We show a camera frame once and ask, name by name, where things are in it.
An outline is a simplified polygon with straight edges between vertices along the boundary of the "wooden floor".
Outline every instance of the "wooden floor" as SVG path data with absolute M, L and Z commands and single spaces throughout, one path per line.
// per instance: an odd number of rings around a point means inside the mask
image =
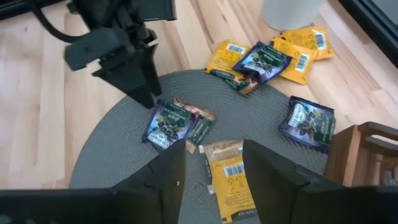
M 278 34 L 259 18 L 262 0 L 175 0 L 178 20 L 151 22 L 158 36 L 159 74 L 202 69 L 224 39 L 268 42 Z M 64 3 L 46 8 L 58 29 L 85 33 Z M 316 62 L 308 86 L 277 78 L 270 84 L 336 109 L 340 131 L 377 121 L 398 128 L 398 70 L 348 13 L 329 0 L 314 22 L 329 30 L 337 56 Z M 64 188 L 83 144 L 124 95 L 90 76 L 71 72 L 65 44 L 24 14 L 0 22 L 0 189 Z

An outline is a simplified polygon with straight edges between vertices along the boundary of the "black cable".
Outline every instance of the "black cable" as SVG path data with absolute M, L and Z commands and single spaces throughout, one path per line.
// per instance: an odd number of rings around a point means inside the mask
M 76 40 L 78 40 L 80 37 L 83 36 L 70 36 L 66 35 L 59 30 L 57 30 L 44 16 L 42 10 L 40 9 L 39 6 L 36 5 L 34 0 L 24 0 L 24 2 L 30 7 L 30 10 L 32 10 L 33 14 L 37 17 L 37 19 L 40 21 L 40 23 L 44 26 L 44 28 L 52 34 L 54 37 L 67 42 L 67 43 L 73 43 Z

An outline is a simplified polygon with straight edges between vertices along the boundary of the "white container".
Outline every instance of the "white container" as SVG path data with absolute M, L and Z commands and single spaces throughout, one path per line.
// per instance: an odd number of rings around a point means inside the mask
M 325 0 L 265 0 L 263 19 L 275 30 L 309 26 Z

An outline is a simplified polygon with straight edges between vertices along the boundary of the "wooden chair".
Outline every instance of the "wooden chair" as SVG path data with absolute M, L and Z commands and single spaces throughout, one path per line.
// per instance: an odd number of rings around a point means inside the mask
M 367 122 L 336 134 L 325 170 L 325 177 L 341 185 L 380 185 L 386 171 L 398 177 L 398 145 L 373 137 L 398 141 L 398 129 Z

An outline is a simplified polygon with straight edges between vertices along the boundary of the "gray round placemat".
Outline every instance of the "gray round placemat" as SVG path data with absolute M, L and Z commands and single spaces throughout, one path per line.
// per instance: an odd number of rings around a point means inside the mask
M 319 174 L 327 156 L 303 147 L 278 132 L 289 98 L 275 88 L 262 85 L 242 96 L 221 79 L 201 70 L 176 72 L 160 78 L 163 94 L 214 111 L 217 121 L 203 141 L 208 144 L 229 139 L 253 139 Z M 71 188 L 110 187 L 148 163 L 157 151 L 141 143 L 152 110 L 125 97 L 99 122 L 88 138 L 73 171 Z M 206 170 L 198 151 L 187 158 L 187 179 L 180 212 L 181 224 L 222 223 L 215 195 L 206 188 Z M 259 223 L 258 218 L 236 223 Z

